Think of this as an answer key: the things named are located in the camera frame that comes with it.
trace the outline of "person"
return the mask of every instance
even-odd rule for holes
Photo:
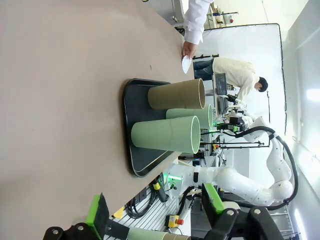
[[[193,58],[202,39],[207,13],[213,0],[189,0],[189,8],[184,15],[184,43],[182,57]]]
[[[225,73],[226,82],[239,87],[237,98],[243,100],[254,88],[264,92],[268,82],[256,74],[255,66],[246,61],[234,60],[226,57],[216,57],[207,61],[193,63],[194,78],[204,81],[212,80],[213,74]]]

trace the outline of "black tray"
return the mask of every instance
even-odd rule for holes
[[[148,175],[173,153],[173,151],[136,147],[131,141],[131,129],[135,123],[166,119],[167,110],[153,109],[148,103],[149,89],[166,84],[170,83],[133,78],[125,85],[123,91],[127,156],[134,174],[140,178]]]

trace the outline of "blue jeans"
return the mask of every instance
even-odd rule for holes
[[[202,79],[203,81],[212,80],[214,74],[213,70],[214,58],[208,61],[196,61],[193,63],[193,71],[195,79]]]

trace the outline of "bolt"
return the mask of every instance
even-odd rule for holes
[[[229,216],[232,216],[233,214],[235,214],[235,212],[232,211],[232,210],[229,210],[229,211],[226,212],[226,214],[228,214]]]

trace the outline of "black hair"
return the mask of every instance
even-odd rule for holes
[[[260,77],[258,83],[260,83],[262,85],[262,87],[260,88],[259,92],[263,93],[264,91],[267,90],[267,88],[268,88],[267,80],[265,80],[263,77]]]

